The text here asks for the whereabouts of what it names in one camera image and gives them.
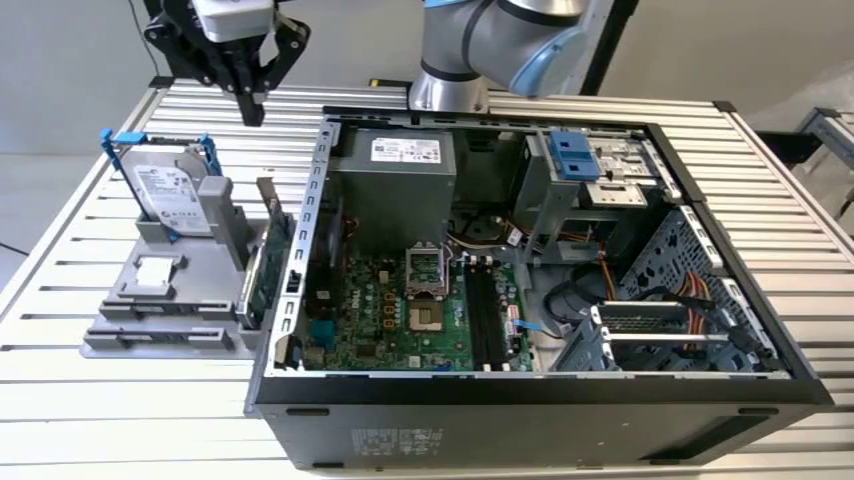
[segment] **ram slot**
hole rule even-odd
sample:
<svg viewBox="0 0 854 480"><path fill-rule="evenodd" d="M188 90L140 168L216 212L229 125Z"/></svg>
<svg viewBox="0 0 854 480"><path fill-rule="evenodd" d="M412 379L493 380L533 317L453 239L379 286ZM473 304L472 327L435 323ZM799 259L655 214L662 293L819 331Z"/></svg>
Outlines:
<svg viewBox="0 0 854 480"><path fill-rule="evenodd" d="M487 370L501 370L507 362L504 330L497 311L497 297L491 267L465 267L465 306L471 329L473 363Z"/></svg>

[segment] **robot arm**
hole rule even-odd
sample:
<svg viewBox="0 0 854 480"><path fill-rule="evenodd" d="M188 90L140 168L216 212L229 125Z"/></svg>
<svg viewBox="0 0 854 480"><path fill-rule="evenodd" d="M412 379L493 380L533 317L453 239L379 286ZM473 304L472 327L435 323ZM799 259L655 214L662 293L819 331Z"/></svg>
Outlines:
<svg viewBox="0 0 854 480"><path fill-rule="evenodd" d="M145 38L203 84L217 85L260 126L263 102L296 63L311 30L287 18L287 0L161 0ZM488 111L491 79L512 93L559 91L586 46L587 0L423 0L421 72L409 90L415 110ZM277 56L260 64L273 32Z"/></svg>
<svg viewBox="0 0 854 480"><path fill-rule="evenodd" d="M586 48L586 0L425 0L415 110L485 112L481 76L524 97L557 93Z"/></svg>
<svg viewBox="0 0 854 480"><path fill-rule="evenodd" d="M161 0L160 6L145 39L199 83L236 100L244 125L260 126L267 92L305 50L308 25L281 15L273 0ZM279 54L261 65L271 31Z"/></svg>

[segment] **orange wire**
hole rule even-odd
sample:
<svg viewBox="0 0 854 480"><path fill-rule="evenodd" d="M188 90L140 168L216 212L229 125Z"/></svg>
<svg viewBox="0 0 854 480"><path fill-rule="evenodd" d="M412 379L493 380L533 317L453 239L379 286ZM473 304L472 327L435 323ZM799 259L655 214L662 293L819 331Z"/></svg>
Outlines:
<svg viewBox="0 0 854 480"><path fill-rule="evenodd" d="M531 230L527 230L527 229L519 227L517 225L515 225L511 222L507 222L507 223L512 228L517 229L521 233L524 233L525 235L531 235ZM575 240L576 242L584 242L586 241L584 236L579 235L576 233L560 233L559 237L568 238L569 240Z"/></svg>
<svg viewBox="0 0 854 480"><path fill-rule="evenodd" d="M611 273L608 272L608 265L604 262L604 244L599 244L599 266L602 267L602 276L604 276L604 281L607 283L607 288L604 289L604 296L608 300L614 300L615 297L615 289L614 282L611 281Z"/></svg>
<svg viewBox="0 0 854 480"><path fill-rule="evenodd" d="M703 287L703 293L704 293L704 299L706 300L711 300L711 292L708 291L708 284L706 283L706 281L703 280L703 278L698 275L694 274L696 277L696 281L698 283L702 285ZM703 332L703 323L704 323L706 319L703 318L703 316L699 316L699 325L696 327L696 333L702 333Z"/></svg>
<svg viewBox="0 0 854 480"><path fill-rule="evenodd" d="M686 274L686 281L687 281L687 285L690 286L688 296L694 297L696 295L696 284L694 282L694 273L692 272L688 272ZM696 318L694 316L694 311L691 309L688 309L688 335L694 335L695 334L695 329L696 329ZM694 344L684 344L683 348L684 348L684 350L692 350L694 349Z"/></svg>
<svg viewBox="0 0 854 480"><path fill-rule="evenodd" d="M679 290L676 291L676 295L684 295L684 291L688 288L688 277L684 277L684 280L682 280L682 286L679 287Z"/></svg>

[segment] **yellow wire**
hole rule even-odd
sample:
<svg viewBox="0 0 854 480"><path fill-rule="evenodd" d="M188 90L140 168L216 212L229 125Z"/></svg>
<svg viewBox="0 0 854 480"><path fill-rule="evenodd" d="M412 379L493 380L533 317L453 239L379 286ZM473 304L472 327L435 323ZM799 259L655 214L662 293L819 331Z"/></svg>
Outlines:
<svg viewBox="0 0 854 480"><path fill-rule="evenodd" d="M686 293L687 290L690 290L688 295L692 297L695 295L695 290L694 290L694 274L692 272L687 272L684 274L684 283L682 285L682 288L679 289L679 295L683 295ZM696 320L694 318L694 311L691 309L688 309L688 335L694 335L694 329L695 329L695 323ZM687 350L692 350L694 345L690 343L686 343L682 348L687 351Z"/></svg>
<svg viewBox="0 0 854 480"><path fill-rule="evenodd" d="M696 274L694 274L694 275L696 277L696 280L699 281L699 284L703 287L703 293L706 294L706 300L711 300L711 292L708 290L708 284L706 284L706 281L703 280L703 278L699 275L696 275ZM699 325L696 327L696 333L700 333L703 331L703 323L704 323L704 321L706 321L706 319L700 315L700 317L699 317Z"/></svg>
<svg viewBox="0 0 854 480"><path fill-rule="evenodd" d="M611 281L611 273L608 272L608 264L604 261L604 244L599 244L599 249L600 249L599 266L602 267L602 275L604 276L604 281L607 282L604 296L607 297L608 300L614 300L616 295L615 295L614 282Z"/></svg>

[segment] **floor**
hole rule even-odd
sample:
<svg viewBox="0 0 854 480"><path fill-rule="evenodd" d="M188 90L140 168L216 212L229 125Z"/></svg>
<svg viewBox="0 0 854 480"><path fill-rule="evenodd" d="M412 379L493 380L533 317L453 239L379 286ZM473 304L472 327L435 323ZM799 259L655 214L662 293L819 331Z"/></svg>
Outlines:
<svg viewBox="0 0 854 480"><path fill-rule="evenodd" d="M29 252L85 176L94 155L0 154L0 242ZM0 247L0 290L24 256Z"/></svg>

